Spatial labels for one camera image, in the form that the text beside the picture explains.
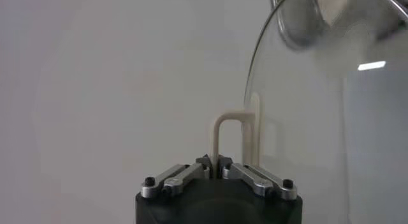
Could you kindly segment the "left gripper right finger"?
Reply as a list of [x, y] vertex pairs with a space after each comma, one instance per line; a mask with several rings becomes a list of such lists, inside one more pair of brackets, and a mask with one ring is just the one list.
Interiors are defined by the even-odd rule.
[[298, 197], [298, 188], [293, 180], [281, 179], [259, 166], [234, 163], [225, 156], [219, 156], [218, 166], [221, 178], [241, 180], [257, 196], [276, 196], [282, 200], [296, 200]]

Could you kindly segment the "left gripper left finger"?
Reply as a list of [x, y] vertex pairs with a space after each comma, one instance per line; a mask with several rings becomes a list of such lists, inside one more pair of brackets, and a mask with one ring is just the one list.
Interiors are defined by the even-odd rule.
[[194, 179], [210, 179], [212, 163], [206, 154], [191, 165], [176, 164], [155, 177], [146, 177], [140, 187], [143, 198], [156, 198], [162, 191], [171, 197], [180, 195]]

